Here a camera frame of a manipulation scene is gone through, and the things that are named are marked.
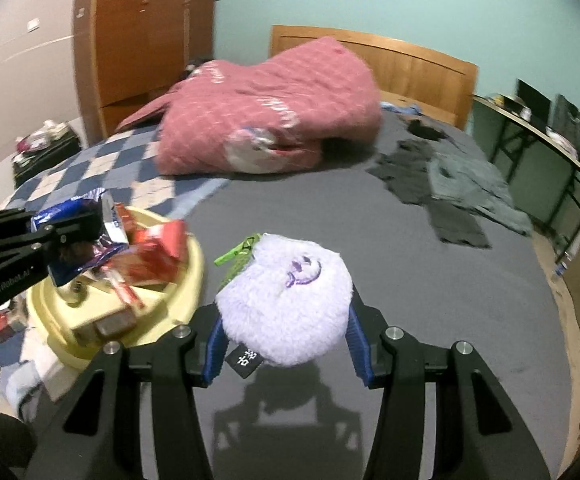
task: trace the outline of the purple embroidered mouth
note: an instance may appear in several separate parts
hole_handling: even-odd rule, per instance
[[[293,285],[307,285],[312,283],[321,275],[321,262],[311,260],[308,256],[303,256],[301,261],[292,261],[292,270],[288,272],[286,288]]]

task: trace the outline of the wall socket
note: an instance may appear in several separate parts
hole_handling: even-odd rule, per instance
[[[37,30],[39,28],[39,18],[35,18],[34,20],[30,20],[28,22],[28,32],[32,32],[33,30]]]

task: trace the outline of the black fabric tag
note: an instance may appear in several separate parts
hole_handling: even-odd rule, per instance
[[[225,362],[243,379],[246,379],[263,362],[263,357],[252,350],[248,350],[248,347],[241,343],[228,354]]]

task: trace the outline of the yellow basin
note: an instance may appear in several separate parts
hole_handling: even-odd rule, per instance
[[[127,206],[140,227],[167,222],[163,216]],[[177,283],[157,288],[134,286],[145,304],[135,312],[138,323],[119,340],[126,346],[152,343],[175,325],[188,323],[198,307],[204,256],[195,236],[188,233],[188,264],[179,269]],[[85,369],[99,351],[100,344],[77,342],[74,330],[119,310],[121,302],[112,289],[87,285],[79,306],[70,306],[59,296],[50,278],[28,290],[30,321],[46,338],[48,346],[65,365]]]

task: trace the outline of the white fluffy plush toy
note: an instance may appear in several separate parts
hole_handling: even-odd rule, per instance
[[[272,365],[294,366],[345,335],[351,298],[352,278],[337,253],[264,234],[216,304],[228,338]]]

